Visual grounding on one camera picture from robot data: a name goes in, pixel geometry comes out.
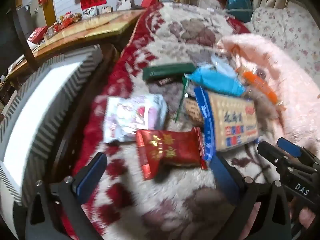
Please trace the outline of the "red banner on wall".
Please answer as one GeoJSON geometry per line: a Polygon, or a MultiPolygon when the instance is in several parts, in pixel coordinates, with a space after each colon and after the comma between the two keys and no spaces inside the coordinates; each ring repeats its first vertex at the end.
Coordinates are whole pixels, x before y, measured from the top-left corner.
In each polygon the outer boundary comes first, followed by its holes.
{"type": "Polygon", "coordinates": [[[107,0],[80,0],[81,10],[86,10],[94,6],[106,4],[107,0]]]}

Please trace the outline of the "light blue sachima packet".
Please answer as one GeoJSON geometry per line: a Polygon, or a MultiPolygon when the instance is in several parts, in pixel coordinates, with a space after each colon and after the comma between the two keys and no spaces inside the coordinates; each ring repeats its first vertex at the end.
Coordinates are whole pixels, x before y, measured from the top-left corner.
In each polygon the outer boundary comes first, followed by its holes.
{"type": "Polygon", "coordinates": [[[237,78],[229,77],[209,66],[198,67],[184,76],[187,80],[218,94],[240,97],[246,91],[237,78]]]}

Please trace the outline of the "black Nescafe coffee stick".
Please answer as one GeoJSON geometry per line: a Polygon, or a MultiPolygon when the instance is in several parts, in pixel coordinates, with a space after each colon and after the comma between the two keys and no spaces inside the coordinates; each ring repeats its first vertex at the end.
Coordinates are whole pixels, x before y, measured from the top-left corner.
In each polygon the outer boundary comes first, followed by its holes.
{"type": "Polygon", "coordinates": [[[172,83],[174,82],[176,79],[174,77],[166,77],[164,79],[160,79],[160,80],[157,80],[156,81],[156,84],[158,86],[163,86],[163,85],[166,85],[166,84],[169,84],[169,83],[172,83]]]}

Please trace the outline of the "orange cracker pack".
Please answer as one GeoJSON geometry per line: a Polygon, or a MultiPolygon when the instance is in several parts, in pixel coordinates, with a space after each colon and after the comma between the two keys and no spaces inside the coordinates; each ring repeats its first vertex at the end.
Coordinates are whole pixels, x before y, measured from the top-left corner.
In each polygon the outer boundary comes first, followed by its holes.
{"type": "Polygon", "coordinates": [[[275,106],[281,106],[283,102],[278,98],[275,91],[268,85],[268,83],[260,78],[259,76],[253,74],[244,67],[236,68],[235,70],[249,85],[253,86],[265,96],[268,100],[272,102],[275,106]]]}

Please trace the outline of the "white tray with striped rim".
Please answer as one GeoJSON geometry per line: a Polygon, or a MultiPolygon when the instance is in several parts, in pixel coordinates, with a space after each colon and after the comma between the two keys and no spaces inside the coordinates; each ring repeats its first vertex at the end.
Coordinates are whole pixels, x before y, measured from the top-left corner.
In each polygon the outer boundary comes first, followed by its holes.
{"type": "Polygon", "coordinates": [[[98,44],[48,59],[1,122],[1,217],[17,239],[24,237],[27,207],[69,108],[102,60],[98,44]]]}

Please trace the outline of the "wooden coffee table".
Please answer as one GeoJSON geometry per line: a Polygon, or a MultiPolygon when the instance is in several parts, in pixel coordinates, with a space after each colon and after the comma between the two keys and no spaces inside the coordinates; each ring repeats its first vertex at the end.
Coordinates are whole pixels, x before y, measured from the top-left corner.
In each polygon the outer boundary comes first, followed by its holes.
{"type": "Polygon", "coordinates": [[[144,9],[122,10],[81,20],[38,46],[33,50],[33,56],[37,63],[42,64],[55,55],[103,43],[110,43],[121,51],[128,42],[135,23],[144,12],[144,9]]]}

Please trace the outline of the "green black matcha packet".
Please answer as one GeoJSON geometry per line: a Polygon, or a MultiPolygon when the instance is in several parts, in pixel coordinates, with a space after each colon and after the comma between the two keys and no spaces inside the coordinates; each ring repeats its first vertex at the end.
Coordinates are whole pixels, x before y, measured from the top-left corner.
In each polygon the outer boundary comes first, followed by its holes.
{"type": "Polygon", "coordinates": [[[188,122],[194,126],[203,126],[204,120],[194,92],[196,85],[186,77],[182,77],[182,84],[183,88],[174,120],[188,122]]]}

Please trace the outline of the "floral white bedsheet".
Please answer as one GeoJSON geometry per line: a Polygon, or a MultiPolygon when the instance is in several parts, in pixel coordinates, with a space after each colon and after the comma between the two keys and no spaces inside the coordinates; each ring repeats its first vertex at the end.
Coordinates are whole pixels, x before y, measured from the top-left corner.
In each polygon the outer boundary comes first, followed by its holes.
{"type": "Polygon", "coordinates": [[[284,50],[319,84],[319,27],[305,8],[291,2],[284,9],[259,7],[246,25],[284,50]]]}

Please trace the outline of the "red gold snack packet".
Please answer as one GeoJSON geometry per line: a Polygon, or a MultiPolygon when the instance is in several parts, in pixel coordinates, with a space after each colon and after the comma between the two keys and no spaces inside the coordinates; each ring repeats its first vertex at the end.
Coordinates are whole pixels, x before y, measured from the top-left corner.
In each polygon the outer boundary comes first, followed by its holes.
{"type": "Polygon", "coordinates": [[[139,129],[136,144],[144,180],[155,178],[163,165],[207,169],[199,127],[187,132],[139,129]]]}

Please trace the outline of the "beige cracker pack blue ends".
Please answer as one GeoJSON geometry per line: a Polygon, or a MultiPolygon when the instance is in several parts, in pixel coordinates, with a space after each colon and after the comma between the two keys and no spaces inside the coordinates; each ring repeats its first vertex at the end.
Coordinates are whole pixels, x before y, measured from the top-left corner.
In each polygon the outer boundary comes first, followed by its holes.
{"type": "Polygon", "coordinates": [[[194,89],[204,120],[204,160],[217,152],[228,151],[259,137],[254,101],[194,89]]]}

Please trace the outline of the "red gift box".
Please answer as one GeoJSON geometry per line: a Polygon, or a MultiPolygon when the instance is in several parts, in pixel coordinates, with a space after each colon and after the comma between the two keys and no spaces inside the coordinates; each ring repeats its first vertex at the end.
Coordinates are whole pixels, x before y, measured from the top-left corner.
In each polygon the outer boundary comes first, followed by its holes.
{"type": "Polygon", "coordinates": [[[28,41],[33,43],[33,44],[39,44],[42,40],[44,35],[46,34],[48,30],[47,26],[44,27],[37,27],[31,35],[28,37],[28,41]]]}

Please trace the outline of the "white pink strawberry snack bag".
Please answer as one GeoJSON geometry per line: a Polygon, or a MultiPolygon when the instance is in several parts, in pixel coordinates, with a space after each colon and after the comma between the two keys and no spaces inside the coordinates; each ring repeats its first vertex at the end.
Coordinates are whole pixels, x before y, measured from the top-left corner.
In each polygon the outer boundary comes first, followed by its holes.
{"type": "Polygon", "coordinates": [[[110,96],[104,116],[103,142],[132,142],[139,129],[163,129],[167,110],[167,103],[161,94],[128,99],[110,96]]]}

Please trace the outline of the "dark green snack packet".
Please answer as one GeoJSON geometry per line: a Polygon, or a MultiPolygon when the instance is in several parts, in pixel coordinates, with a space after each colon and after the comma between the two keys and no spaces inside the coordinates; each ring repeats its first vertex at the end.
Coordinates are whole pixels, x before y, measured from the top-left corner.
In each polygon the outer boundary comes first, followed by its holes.
{"type": "Polygon", "coordinates": [[[143,80],[149,81],[177,74],[190,74],[196,70],[191,62],[163,64],[159,66],[146,67],[143,69],[143,80]]]}

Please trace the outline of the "red toy figurines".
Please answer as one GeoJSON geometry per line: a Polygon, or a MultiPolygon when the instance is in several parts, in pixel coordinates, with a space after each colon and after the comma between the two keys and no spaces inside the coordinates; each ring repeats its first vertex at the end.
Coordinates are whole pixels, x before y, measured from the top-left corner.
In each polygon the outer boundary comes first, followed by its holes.
{"type": "Polygon", "coordinates": [[[65,15],[60,17],[60,23],[54,24],[54,30],[60,32],[61,30],[67,28],[73,23],[77,23],[82,19],[82,15],[78,12],[71,13],[70,11],[65,13],[65,15]]]}

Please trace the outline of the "red cream floral blanket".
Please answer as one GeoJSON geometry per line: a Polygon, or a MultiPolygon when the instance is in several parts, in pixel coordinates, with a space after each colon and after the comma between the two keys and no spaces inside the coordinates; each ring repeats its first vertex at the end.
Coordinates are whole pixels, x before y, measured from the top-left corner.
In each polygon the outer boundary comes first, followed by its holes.
{"type": "Polygon", "coordinates": [[[146,83],[143,69],[207,61],[216,41],[231,33],[224,16],[192,5],[158,3],[140,16],[111,74],[103,77],[75,141],[73,173],[98,152],[108,157],[101,181],[83,205],[103,239],[212,239],[233,212],[211,171],[167,166],[155,180],[144,180],[135,143],[103,141],[109,96],[162,94],[168,106],[165,128],[189,131],[193,123],[179,107],[182,83],[146,83]]]}

